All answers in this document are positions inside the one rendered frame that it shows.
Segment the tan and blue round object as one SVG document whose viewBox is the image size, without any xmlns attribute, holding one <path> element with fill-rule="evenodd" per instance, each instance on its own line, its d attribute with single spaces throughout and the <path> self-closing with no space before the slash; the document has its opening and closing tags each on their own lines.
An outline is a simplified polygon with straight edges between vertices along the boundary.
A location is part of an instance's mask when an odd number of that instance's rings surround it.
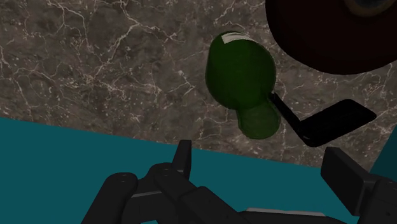
<svg viewBox="0 0 397 224">
<path fill-rule="evenodd" d="M 388 10 L 397 0 L 344 0 L 348 10 L 359 17 L 374 17 Z"/>
</svg>

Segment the black spatula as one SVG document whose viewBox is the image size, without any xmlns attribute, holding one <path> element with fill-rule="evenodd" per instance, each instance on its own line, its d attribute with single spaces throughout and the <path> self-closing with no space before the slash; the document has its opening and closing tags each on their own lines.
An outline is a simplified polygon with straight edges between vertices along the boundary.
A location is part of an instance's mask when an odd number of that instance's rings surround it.
<svg viewBox="0 0 397 224">
<path fill-rule="evenodd" d="M 275 92 L 270 94 L 270 100 L 298 137 L 312 148 L 346 135 L 377 117 L 372 110 L 360 103 L 344 99 L 304 120 L 299 120 Z"/>
</svg>

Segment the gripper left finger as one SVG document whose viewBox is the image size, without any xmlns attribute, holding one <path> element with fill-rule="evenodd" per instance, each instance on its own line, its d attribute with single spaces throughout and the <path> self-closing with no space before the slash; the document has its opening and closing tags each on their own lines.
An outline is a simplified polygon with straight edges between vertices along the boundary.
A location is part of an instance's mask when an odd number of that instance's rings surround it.
<svg viewBox="0 0 397 224">
<path fill-rule="evenodd" d="M 181 140 L 171 163 L 145 177 L 130 172 L 106 178 L 81 224 L 248 224 L 210 189 L 190 182 L 192 142 Z"/>
</svg>

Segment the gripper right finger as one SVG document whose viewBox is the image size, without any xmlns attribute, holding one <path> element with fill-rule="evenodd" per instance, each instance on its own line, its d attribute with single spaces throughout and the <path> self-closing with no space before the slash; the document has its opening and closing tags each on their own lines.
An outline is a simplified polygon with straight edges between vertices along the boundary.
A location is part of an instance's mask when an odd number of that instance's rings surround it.
<svg viewBox="0 0 397 224">
<path fill-rule="evenodd" d="M 370 174 L 336 147 L 325 149 L 321 177 L 357 224 L 397 224 L 397 182 Z"/>
</svg>

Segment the dark green bottle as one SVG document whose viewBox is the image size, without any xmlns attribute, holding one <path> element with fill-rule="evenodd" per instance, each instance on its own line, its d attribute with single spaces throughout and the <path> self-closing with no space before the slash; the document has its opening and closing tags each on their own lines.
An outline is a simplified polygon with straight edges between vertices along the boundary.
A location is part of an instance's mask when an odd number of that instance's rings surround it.
<svg viewBox="0 0 397 224">
<path fill-rule="evenodd" d="M 237 31 L 214 38 L 205 84 L 219 104 L 236 112 L 241 132 L 250 139 L 269 138 L 279 129 L 281 118 L 270 101 L 275 83 L 275 63 L 262 44 Z"/>
</svg>

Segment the dark red round plate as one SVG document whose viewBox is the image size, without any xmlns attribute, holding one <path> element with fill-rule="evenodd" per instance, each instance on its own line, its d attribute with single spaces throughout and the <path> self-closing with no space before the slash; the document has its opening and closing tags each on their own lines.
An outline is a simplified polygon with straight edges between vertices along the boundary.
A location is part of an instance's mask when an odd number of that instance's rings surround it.
<svg viewBox="0 0 397 224">
<path fill-rule="evenodd" d="M 330 74 L 358 74 L 397 60 L 397 2 L 374 17 L 344 0 L 265 0 L 276 43 L 295 60 Z"/>
</svg>

